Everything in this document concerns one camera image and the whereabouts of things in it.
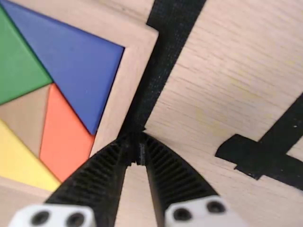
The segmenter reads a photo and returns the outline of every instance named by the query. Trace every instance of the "yellow triangle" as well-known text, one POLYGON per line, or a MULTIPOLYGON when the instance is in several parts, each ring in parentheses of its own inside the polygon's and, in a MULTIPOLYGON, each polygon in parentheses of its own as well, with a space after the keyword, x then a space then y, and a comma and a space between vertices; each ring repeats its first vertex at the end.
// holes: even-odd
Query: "yellow triangle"
POLYGON ((0 105, 0 119, 39 157, 49 85, 0 105))
POLYGON ((0 176, 49 191, 60 184, 1 120, 0 176))

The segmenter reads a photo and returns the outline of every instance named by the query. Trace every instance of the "orange triangle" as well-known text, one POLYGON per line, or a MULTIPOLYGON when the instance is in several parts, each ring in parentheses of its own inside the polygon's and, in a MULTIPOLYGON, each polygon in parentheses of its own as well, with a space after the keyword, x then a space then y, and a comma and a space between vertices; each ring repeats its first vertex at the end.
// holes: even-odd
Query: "orange triangle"
POLYGON ((88 158, 90 135, 55 84, 50 87, 40 159, 64 181, 88 158))

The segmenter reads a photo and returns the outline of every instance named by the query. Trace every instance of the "green triangle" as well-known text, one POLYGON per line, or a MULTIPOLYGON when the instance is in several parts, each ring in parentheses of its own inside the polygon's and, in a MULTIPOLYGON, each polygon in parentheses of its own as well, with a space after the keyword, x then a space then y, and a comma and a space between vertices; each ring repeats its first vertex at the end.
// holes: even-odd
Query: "green triangle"
POLYGON ((52 82, 0 5, 0 104, 52 82))

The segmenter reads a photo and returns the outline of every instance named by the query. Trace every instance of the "beige triangle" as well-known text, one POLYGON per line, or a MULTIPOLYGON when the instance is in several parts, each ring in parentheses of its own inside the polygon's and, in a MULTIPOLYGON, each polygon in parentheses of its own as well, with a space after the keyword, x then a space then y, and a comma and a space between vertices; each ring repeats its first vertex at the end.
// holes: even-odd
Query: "beige triangle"
POLYGON ((50 85, 0 105, 0 119, 39 157, 50 85))

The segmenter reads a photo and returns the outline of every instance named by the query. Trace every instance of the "screw hole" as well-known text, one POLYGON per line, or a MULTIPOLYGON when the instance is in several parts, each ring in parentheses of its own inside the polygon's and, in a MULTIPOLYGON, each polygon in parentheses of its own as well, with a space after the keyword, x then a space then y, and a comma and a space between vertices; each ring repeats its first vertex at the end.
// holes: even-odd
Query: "screw hole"
POLYGON ((49 212, 44 210, 36 213, 32 217, 31 222, 33 226, 39 226, 47 222, 48 218, 49 218, 49 212))
POLYGON ((211 213, 224 213, 226 211, 222 203, 211 201, 207 204, 207 209, 211 213))
POLYGON ((192 218, 192 216, 187 209, 179 208, 174 211, 174 218, 177 221, 188 221, 192 218))
POLYGON ((67 227, 80 227, 84 223, 84 216, 81 213, 74 213, 66 221, 67 227))

